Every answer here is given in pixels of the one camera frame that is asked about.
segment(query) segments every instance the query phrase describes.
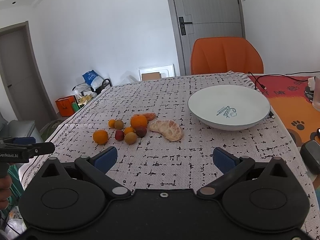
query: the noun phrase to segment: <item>door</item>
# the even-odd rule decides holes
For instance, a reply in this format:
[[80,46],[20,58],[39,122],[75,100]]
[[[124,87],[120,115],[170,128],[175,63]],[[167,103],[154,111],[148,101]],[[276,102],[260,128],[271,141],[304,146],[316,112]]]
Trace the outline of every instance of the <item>door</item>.
[[168,1],[181,75],[191,74],[191,52],[197,39],[224,36],[244,37],[239,0]]
[[4,33],[0,33],[0,63],[8,98],[18,120],[35,120],[41,130],[53,118],[35,70],[26,28]]

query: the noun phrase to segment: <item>green rug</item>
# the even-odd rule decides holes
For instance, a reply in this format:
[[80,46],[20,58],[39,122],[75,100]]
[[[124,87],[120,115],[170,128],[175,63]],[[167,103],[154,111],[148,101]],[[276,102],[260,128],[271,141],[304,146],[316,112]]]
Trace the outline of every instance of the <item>green rug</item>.
[[41,138],[45,142],[58,128],[58,126],[63,123],[62,120],[56,120],[53,121],[51,124],[48,125],[48,127],[42,132]]

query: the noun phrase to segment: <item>door handle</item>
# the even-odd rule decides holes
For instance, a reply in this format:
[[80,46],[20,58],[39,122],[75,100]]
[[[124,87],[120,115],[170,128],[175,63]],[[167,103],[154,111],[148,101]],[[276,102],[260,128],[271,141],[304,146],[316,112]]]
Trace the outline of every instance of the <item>door handle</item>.
[[184,27],[184,25],[185,24],[192,24],[192,22],[185,22],[183,20],[183,17],[179,17],[179,24],[180,24],[181,35],[184,36],[184,35],[186,35],[186,28]]

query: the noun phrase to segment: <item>chair backrest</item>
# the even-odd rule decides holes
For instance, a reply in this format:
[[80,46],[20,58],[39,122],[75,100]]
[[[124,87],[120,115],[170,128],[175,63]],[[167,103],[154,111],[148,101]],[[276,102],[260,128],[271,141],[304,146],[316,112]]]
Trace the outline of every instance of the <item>chair backrest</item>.
[[228,71],[263,73],[256,49],[244,38],[217,37],[196,40],[191,55],[191,74]]

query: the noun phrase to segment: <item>printed logo in bowl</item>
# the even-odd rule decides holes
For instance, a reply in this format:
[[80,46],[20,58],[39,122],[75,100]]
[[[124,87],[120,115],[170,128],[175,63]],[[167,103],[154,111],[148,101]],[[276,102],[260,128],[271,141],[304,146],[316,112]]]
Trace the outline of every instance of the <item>printed logo in bowl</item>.
[[223,113],[223,116],[225,116],[226,118],[237,116],[237,110],[235,108],[231,108],[230,106],[224,106],[217,113],[217,115]]

